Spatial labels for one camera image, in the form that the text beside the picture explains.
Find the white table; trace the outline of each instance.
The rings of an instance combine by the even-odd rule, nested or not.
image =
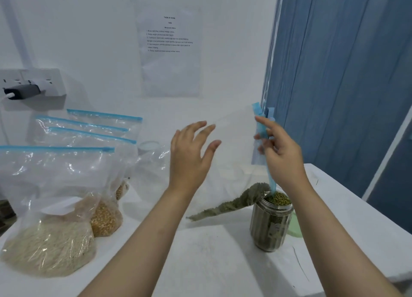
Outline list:
[[[393,282],[412,279],[412,235],[313,165],[316,191],[376,266]],[[257,181],[262,181],[262,167]],[[96,258],[65,278],[37,279],[0,263],[1,296],[76,296],[121,248],[145,216],[134,190],[120,203],[124,223],[98,239]],[[197,222],[176,233],[153,296],[323,296],[302,238],[287,236],[274,253],[249,234],[252,209]],[[11,229],[0,238],[0,247]]]

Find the wall socket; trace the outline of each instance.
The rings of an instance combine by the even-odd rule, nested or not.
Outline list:
[[[11,88],[19,84],[36,84],[44,96],[66,95],[63,77],[57,68],[0,70],[0,88]]]

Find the human arm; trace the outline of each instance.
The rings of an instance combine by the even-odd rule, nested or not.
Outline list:
[[[170,181],[167,190],[133,235],[80,297],[151,296],[162,272],[173,238],[194,193],[206,178],[219,140],[200,150],[214,125],[193,123],[177,130],[171,142]]]
[[[301,149],[286,131],[267,118],[256,121],[273,140],[263,139],[271,176],[295,208],[302,235],[327,296],[401,296],[368,259],[313,189],[303,166]]]

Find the instruction sheet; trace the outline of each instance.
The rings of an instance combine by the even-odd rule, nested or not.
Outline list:
[[[199,96],[200,10],[136,2],[135,16],[144,95]]]

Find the forearm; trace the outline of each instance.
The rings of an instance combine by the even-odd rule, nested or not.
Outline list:
[[[327,296],[401,296],[307,183],[288,194]]]
[[[190,194],[166,190],[121,250],[80,297],[151,296]]]

